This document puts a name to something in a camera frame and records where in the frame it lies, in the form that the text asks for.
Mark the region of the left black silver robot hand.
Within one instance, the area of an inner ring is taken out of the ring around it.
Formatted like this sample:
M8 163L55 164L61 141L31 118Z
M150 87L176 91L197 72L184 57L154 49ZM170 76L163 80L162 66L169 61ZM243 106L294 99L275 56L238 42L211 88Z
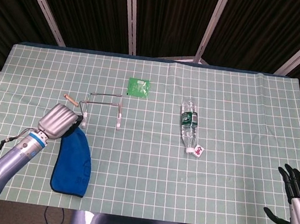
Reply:
M83 115L75 114L63 104L57 104L39 120L38 129L47 138L55 140L71 135L83 121Z

